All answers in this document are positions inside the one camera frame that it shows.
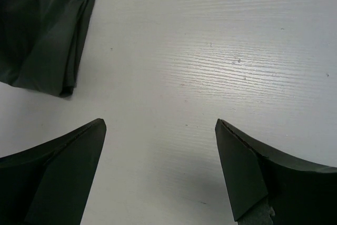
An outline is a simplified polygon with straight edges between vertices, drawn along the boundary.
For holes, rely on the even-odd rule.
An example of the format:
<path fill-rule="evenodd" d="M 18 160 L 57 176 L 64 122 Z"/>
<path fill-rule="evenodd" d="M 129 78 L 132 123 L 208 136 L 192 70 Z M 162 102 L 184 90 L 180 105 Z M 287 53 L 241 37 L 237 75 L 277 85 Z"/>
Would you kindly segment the dark grey t-shirt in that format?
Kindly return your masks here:
<path fill-rule="evenodd" d="M 1 0 L 1 82 L 73 94 L 95 0 Z"/>

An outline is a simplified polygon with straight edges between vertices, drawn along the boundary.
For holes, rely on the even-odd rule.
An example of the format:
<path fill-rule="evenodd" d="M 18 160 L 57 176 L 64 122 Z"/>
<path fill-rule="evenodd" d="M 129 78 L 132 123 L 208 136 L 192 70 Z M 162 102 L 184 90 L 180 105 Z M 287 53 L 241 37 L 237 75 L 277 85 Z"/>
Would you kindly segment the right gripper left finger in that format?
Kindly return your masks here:
<path fill-rule="evenodd" d="M 106 136 L 103 119 L 1 158 L 1 224 L 80 224 Z"/>

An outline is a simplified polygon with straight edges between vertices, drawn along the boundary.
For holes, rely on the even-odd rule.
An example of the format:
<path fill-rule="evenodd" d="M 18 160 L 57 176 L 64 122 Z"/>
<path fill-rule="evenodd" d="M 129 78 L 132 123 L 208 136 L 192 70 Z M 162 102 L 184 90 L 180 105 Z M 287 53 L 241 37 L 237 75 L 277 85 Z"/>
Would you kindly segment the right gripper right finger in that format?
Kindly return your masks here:
<path fill-rule="evenodd" d="M 336 168 L 297 158 L 219 119 L 217 149 L 238 224 L 336 224 Z"/>

